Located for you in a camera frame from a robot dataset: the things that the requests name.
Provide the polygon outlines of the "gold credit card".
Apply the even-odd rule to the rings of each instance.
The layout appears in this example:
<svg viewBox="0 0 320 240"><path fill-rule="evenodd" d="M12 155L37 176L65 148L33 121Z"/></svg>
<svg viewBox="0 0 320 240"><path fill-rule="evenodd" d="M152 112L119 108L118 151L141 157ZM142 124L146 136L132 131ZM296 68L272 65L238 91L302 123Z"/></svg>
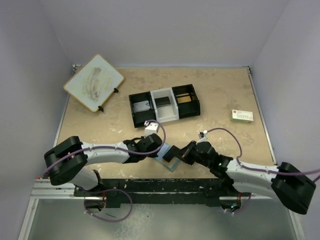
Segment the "gold credit card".
<svg viewBox="0 0 320 240"><path fill-rule="evenodd" d="M166 161L165 159L162 160L162 163L164 166L168 167L168 168L172 168L175 164L175 160L172 159L170 161Z"/></svg>

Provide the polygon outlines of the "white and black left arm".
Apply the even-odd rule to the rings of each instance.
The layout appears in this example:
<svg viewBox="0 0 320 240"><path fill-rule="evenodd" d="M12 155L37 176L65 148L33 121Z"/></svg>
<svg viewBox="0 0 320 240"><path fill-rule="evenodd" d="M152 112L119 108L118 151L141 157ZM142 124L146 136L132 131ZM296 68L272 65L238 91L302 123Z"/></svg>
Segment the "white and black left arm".
<svg viewBox="0 0 320 240"><path fill-rule="evenodd" d="M53 186L72 183L91 196L98 196L103 191L102 179L97 170L86 166L138 163L156 157L163 145L156 133L107 145L82 142L78 136L71 136L44 154L45 173Z"/></svg>

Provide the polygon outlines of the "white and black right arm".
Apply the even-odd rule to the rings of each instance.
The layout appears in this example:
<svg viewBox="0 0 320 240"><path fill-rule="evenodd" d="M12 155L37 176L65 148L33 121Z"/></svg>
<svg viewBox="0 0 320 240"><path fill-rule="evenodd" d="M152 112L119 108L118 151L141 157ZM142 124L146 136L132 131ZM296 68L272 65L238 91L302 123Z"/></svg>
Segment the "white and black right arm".
<svg viewBox="0 0 320 240"><path fill-rule="evenodd" d="M170 162L177 158L193 165L200 164L221 180L222 191L233 196L252 193L278 199L287 209L305 215L316 190L316 184L292 164L261 166L238 163L235 158L216 152L208 141L191 141L180 149L172 146L163 156Z"/></svg>

